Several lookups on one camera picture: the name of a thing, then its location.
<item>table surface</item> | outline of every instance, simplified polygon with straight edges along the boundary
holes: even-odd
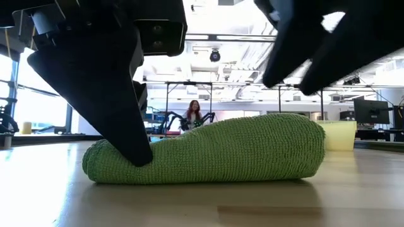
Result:
[[[0,226],[403,226],[404,155],[328,152],[304,180],[97,185],[92,142],[0,151]]]

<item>red hair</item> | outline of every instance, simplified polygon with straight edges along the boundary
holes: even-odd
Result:
[[[196,109],[195,111],[192,109],[192,106],[194,105],[194,103],[197,103],[198,104],[198,109]],[[199,102],[197,101],[197,100],[192,100],[190,103],[189,103],[189,107],[188,107],[188,110],[187,110],[187,118],[188,119],[191,119],[191,114],[194,112],[195,113],[195,119],[196,120],[201,120],[201,114],[199,113],[199,111],[201,110],[201,106],[199,105]]]

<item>computer monitor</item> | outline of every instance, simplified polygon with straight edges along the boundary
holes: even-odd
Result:
[[[387,102],[373,100],[353,100],[355,120],[358,123],[390,124]]]

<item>glass wall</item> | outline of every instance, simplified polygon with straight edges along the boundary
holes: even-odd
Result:
[[[68,104],[28,64],[27,58],[32,53],[26,48],[20,56],[14,119],[20,127],[31,122],[32,129],[65,126]]]
[[[65,125],[68,105],[63,98],[18,89],[17,99],[14,119],[20,127],[23,122],[32,122],[32,129]]]
[[[20,68],[18,70],[18,84],[36,88],[43,91],[56,93],[56,91],[47,84],[28,64],[27,58],[33,50],[25,48],[24,53],[20,56]]]
[[[0,80],[9,81],[12,68],[13,61],[9,57],[0,54]]]

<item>woman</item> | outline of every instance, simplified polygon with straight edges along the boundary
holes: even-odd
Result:
[[[202,115],[199,112],[200,106],[199,106],[199,102],[196,100],[192,100],[189,103],[189,108],[187,110],[187,112],[183,115],[183,117],[185,119],[187,119],[187,124],[188,124],[188,131],[192,130],[195,128],[195,121],[196,120],[201,120]]]

